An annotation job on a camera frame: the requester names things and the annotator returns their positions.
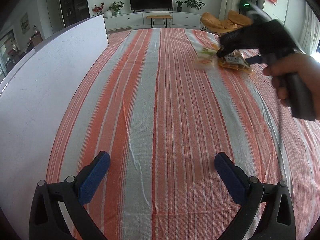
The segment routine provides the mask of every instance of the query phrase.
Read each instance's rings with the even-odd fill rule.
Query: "vase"
[[[195,7],[190,7],[189,12],[190,12],[190,13],[198,13],[198,9],[195,8]]]
[[[104,15],[105,18],[111,17],[112,16],[112,11],[111,10],[105,11],[103,15]]]

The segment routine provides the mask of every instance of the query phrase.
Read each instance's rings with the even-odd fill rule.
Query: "window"
[[[320,53],[320,41],[319,41],[319,44],[318,44],[317,52]]]
[[[0,39],[0,72],[5,75],[13,68],[18,60],[18,47],[13,30]]]

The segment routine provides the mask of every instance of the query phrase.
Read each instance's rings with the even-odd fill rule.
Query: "white cabinet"
[[[184,25],[184,26],[194,26],[200,27],[200,18],[201,15],[192,14],[192,13],[173,13],[173,25]]]
[[[117,28],[143,25],[142,13],[132,13],[115,17]]]
[[[117,28],[116,18],[109,17],[104,19],[104,25],[106,26],[107,30],[113,30]]]
[[[167,19],[168,27],[200,29],[201,15],[172,11],[154,11],[119,14],[111,16],[109,18],[105,18],[104,23],[107,30],[114,30],[120,28],[151,28],[151,19],[147,19],[147,16],[149,15],[171,15],[173,19]],[[155,19],[154,27],[163,28],[163,19]]]

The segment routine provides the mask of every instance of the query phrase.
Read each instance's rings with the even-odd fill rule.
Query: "food package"
[[[241,70],[245,73],[253,73],[252,67],[246,62],[243,54],[239,50],[234,50],[222,58],[218,58],[218,65],[223,68],[231,68],[234,70]]]
[[[253,69],[246,62],[243,54],[239,50],[235,50],[222,58],[217,57],[218,50],[219,46],[216,44],[211,44],[211,48],[203,47],[198,53],[198,59],[195,62],[196,68],[209,70],[215,65],[218,65],[223,68],[240,70],[248,74],[253,73]]]
[[[196,68],[210,69],[217,64],[217,51],[219,47],[216,44],[211,44],[211,48],[203,47],[198,53],[198,59],[195,62]]]

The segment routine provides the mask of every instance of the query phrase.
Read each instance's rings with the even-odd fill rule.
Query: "bed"
[[[111,166],[85,208],[109,240],[217,239],[239,209],[213,166],[224,151],[261,182],[287,182],[303,239],[320,216],[319,122],[293,119],[283,108],[278,155],[278,103],[262,65],[250,76],[195,69],[202,46],[218,43],[198,30],[143,29],[108,39],[61,121],[48,183],[77,174],[104,150]]]

